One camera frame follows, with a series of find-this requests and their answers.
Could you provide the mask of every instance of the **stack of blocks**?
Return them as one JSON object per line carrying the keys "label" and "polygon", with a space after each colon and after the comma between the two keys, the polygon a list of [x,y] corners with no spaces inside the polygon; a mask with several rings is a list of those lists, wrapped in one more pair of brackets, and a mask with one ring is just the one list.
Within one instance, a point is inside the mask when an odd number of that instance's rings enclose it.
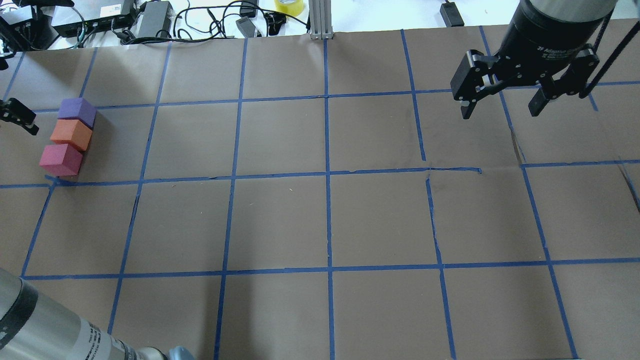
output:
{"label": "stack of blocks", "polygon": [[55,176],[78,175],[83,155],[93,133],[95,108],[82,97],[60,104],[58,123],[50,139],[56,145],[44,148],[40,166]]}

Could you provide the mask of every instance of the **yellow object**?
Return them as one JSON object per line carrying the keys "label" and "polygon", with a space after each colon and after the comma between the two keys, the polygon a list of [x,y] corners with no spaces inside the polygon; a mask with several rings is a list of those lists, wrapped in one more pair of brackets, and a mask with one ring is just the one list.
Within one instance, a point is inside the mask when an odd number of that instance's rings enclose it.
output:
{"label": "yellow object", "polygon": [[274,0],[276,3],[276,11],[287,13],[291,16],[298,16],[305,9],[305,3],[302,0]]}

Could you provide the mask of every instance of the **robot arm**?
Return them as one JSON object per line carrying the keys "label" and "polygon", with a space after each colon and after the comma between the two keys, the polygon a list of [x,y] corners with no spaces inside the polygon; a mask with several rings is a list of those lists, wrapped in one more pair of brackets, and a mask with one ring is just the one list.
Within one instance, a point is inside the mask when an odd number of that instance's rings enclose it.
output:
{"label": "robot arm", "polygon": [[563,94],[587,96],[587,80],[600,62],[597,49],[587,41],[608,21],[616,2],[520,0],[500,49],[493,56],[467,51],[451,79],[463,118],[469,119],[482,98],[509,86],[540,85],[529,103],[532,116]]}

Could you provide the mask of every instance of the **cube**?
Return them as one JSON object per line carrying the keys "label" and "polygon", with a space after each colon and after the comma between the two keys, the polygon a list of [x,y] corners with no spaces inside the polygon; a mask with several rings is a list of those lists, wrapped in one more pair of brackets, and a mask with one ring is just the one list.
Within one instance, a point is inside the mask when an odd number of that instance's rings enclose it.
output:
{"label": "cube", "polygon": [[67,143],[75,150],[86,151],[92,133],[80,120],[59,119],[50,139],[56,144]]}
{"label": "cube", "polygon": [[40,158],[40,166],[55,176],[78,175],[81,162],[82,154],[67,143],[47,145]]}
{"label": "cube", "polygon": [[77,119],[93,129],[95,108],[82,97],[64,99],[60,104],[60,110],[58,110],[58,119]]}

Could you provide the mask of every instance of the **sticker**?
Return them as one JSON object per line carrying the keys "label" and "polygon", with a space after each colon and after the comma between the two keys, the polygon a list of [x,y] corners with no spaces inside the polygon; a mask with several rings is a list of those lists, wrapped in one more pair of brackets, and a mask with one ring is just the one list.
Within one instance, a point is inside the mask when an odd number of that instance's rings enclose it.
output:
{"label": "sticker", "polygon": [[114,15],[120,15],[122,11],[122,5],[107,5],[100,8],[100,17],[109,17]]}
{"label": "sticker", "polygon": [[79,319],[80,332],[67,360],[108,360],[115,340],[85,319]]}

